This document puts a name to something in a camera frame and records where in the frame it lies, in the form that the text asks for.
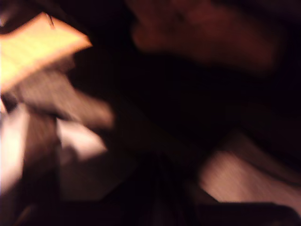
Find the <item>blurry object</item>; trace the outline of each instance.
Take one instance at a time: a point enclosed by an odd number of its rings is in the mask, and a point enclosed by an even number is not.
[[[87,36],[42,13],[14,32],[1,35],[1,91],[47,64],[91,46]]]
[[[138,23],[132,36],[145,52],[166,52],[250,72],[273,69],[281,33],[234,7],[209,0],[127,0]]]
[[[301,174],[240,132],[225,139],[201,167],[199,185],[220,202],[272,202],[301,214]]]

